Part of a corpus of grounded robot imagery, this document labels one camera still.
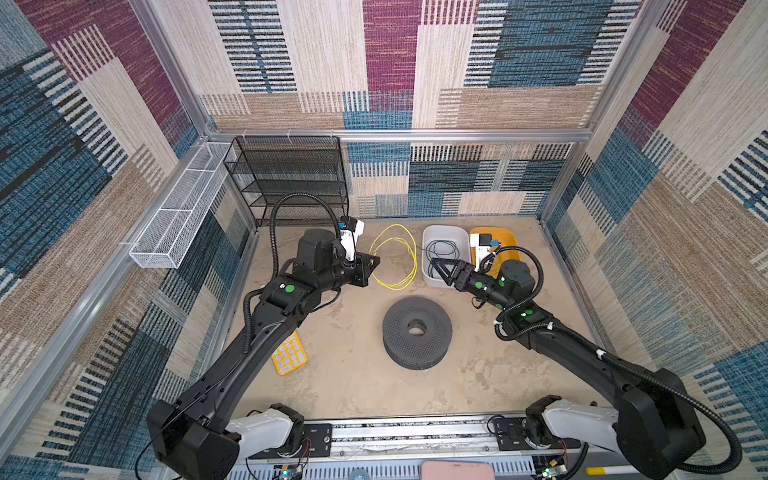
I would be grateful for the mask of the dark grey foam spool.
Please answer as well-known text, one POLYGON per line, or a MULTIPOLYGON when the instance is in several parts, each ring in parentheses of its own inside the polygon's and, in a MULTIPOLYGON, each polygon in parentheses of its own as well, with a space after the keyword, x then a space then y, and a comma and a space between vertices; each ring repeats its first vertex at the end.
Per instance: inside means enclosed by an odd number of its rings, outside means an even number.
POLYGON ((453 337, 449 315, 436 302, 410 296, 394 303, 382 322, 389 357, 409 370, 427 370, 446 356, 453 337))

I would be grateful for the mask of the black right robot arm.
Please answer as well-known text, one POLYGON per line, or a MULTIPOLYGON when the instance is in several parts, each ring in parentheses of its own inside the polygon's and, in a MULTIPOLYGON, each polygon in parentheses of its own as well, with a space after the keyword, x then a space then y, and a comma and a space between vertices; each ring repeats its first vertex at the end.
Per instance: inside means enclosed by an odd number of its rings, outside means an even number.
POLYGON ((430 263, 446 285, 498 308, 494 329, 500 340, 518 342, 554 360, 609 402, 609 408, 601 409, 553 400, 541 410, 553 435, 618 451, 652 479, 675 470, 719 475, 741 464, 737 434, 690 396, 677 375, 624 360, 538 306, 535 298, 544 285, 544 269, 537 257, 529 263, 507 260, 492 276, 490 264, 497 256, 488 254, 478 266, 444 257, 430 263))

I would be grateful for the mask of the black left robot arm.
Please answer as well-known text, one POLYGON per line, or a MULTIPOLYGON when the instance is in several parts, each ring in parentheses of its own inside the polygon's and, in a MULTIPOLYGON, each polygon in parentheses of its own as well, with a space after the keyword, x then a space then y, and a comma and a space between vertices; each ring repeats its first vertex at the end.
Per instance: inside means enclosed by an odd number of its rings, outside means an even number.
POLYGON ((327 291, 365 287, 379 257, 357 248, 364 223, 339 217, 320 197, 307 194, 332 227, 309 229, 294 258, 280 262, 277 216, 269 220, 272 276, 243 298, 244 327, 200 378, 177 399, 159 400, 147 415, 149 448, 182 479, 224 479, 239 461, 265 450, 292 457, 307 453, 304 418, 276 403, 261 413, 233 416, 236 406, 272 355, 306 320, 325 307, 327 291))

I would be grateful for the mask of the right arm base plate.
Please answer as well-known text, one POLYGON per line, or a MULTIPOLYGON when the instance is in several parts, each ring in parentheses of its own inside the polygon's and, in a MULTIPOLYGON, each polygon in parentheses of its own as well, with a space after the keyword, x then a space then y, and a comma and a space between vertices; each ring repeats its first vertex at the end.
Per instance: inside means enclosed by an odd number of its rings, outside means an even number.
POLYGON ((565 446, 571 452, 578 451, 582 447, 580 441, 571 438, 564 439, 564 446, 560 440, 555 438, 550 443, 536 444, 528 438, 523 425, 524 420, 524 417, 498 416, 490 421, 490 430, 496 436, 500 451, 553 450, 562 452, 565 446))

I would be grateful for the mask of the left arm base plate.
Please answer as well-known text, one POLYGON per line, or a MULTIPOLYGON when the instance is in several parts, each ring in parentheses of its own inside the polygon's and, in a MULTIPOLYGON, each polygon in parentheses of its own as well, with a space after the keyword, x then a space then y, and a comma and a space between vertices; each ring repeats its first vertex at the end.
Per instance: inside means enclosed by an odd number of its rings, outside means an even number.
POLYGON ((250 457, 250 460, 298 459, 301 456, 327 458, 331 455, 333 425, 331 423, 309 423, 303 426, 301 442, 297 445, 268 449, 250 457))

